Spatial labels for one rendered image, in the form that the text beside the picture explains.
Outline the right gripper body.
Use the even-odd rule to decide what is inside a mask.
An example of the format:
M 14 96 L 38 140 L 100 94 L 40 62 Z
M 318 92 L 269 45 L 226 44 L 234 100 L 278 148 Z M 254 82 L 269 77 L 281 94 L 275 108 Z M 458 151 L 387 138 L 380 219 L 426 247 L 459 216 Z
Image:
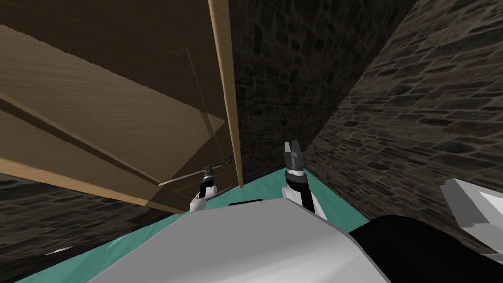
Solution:
M 283 155 L 289 170 L 303 170 L 303 153 L 286 151 Z

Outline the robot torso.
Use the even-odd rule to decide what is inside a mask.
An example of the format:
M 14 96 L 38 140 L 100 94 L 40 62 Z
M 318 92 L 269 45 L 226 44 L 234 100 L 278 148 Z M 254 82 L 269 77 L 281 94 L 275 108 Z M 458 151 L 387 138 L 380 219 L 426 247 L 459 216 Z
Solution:
M 189 212 L 88 283 L 390 283 L 344 230 L 278 198 Z

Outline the brown wooden door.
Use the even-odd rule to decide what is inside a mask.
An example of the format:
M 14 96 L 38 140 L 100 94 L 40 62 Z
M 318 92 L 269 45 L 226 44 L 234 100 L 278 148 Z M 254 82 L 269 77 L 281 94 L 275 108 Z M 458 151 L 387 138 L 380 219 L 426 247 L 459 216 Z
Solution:
M 0 0 L 0 173 L 184 213 L 237 126 L 228 0 Z

